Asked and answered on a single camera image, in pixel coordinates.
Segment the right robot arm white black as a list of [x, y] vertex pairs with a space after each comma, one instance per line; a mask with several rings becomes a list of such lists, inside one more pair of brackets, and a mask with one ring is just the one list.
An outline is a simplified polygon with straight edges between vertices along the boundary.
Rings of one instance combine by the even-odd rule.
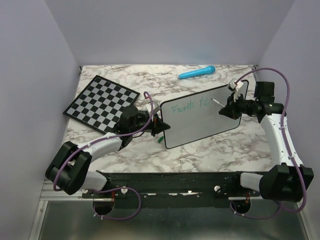
[[237, 120], [243, 114], [256, 117], [267, 137], [275, 166], [263, 174], [243, 172], [230, 183], [230, 191], [241, 196], [248, 189], [260, 193], [266, 200], [300, 202], [314, 178], [314, 172], [304, 167], [288, 131], [284, 105], [275, 102], [273, 82], [259, 81], [254, 99], [246, 100], [241, 93], [243, 81], [228, 84], [231, 95], [219, 114]]

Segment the white whiteboard black frame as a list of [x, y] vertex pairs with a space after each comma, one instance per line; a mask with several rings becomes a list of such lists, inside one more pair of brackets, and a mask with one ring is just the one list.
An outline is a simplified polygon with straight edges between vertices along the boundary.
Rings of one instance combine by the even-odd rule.
[[241, 119], [220, 115], [222, 107], [212, 100], [225, 106], [231, 94], [222, 85], [162, 102], [162, 121], [170, 125], [163, 133], [165, 147], [172, 149], [237, 128]]

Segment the green whiteboard marker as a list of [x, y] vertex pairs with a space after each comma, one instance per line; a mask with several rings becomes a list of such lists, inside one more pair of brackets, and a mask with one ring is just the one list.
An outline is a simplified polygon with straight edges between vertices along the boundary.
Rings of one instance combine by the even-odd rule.
[[220, 103], [218, 100], [216, 100], [216, 99], [214, 99], [214, 98], [212, 98], [212, 100], [213, 100], [216, 104], [218, 104], [219, 106], [221, 106], [222, 108], [225, 107], [225, 106], [224, 106], [222, 103]]

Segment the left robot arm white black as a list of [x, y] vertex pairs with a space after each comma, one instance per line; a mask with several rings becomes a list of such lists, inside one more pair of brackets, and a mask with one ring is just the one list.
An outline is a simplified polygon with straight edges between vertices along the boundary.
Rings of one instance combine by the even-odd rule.
[[82, 144], [65, 142], [49, 164], [45, 177], [53, 183], [55, 191], [73, 195], [79, 190], [93, 190], [99, 197], [107, 197], [111, 185], [100, 171], [89, 170], [91, 163], [124, 149], [138, 133], [155, 136], [168, 129], [170, 125], [160, 119], [155, 109], [127, 106], [114, 128], [102, 137]]

